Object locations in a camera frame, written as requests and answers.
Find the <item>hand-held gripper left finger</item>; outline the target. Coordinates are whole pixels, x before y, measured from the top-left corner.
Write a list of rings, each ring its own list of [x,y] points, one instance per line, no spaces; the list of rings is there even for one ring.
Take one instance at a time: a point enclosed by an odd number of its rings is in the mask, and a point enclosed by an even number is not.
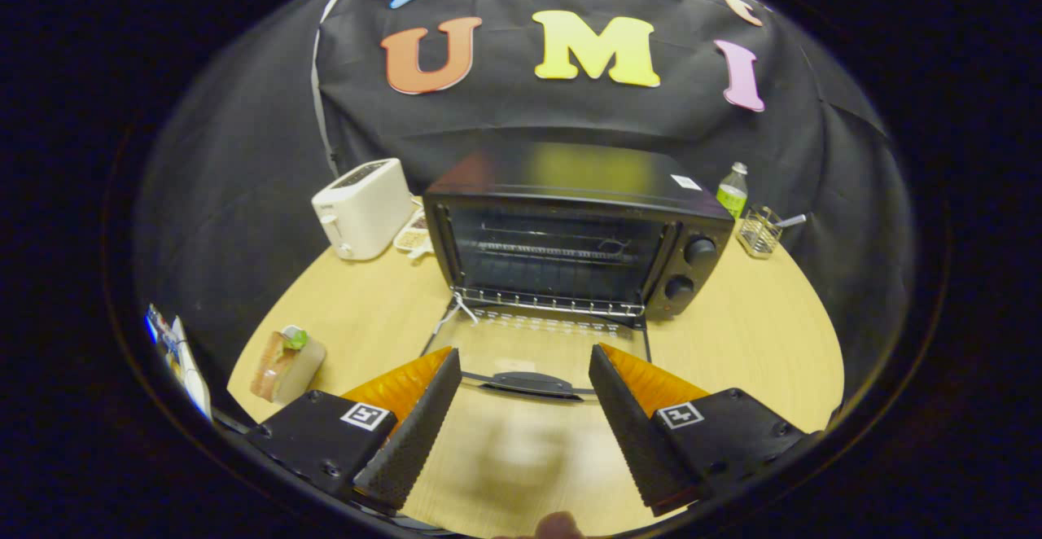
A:
[[[398,511],[410,497],[462,381],[443,347],[336,396],[312,390],[246,438],[260,454],[342,503]]]

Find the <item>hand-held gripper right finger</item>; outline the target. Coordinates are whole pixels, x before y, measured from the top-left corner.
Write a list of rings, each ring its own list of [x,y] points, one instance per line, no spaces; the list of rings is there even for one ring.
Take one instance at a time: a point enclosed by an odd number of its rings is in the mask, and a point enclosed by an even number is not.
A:
[[[593,347],[589,379],[655,515],[747,493],[819,436],[739,388],[711,393],[607,344]]]

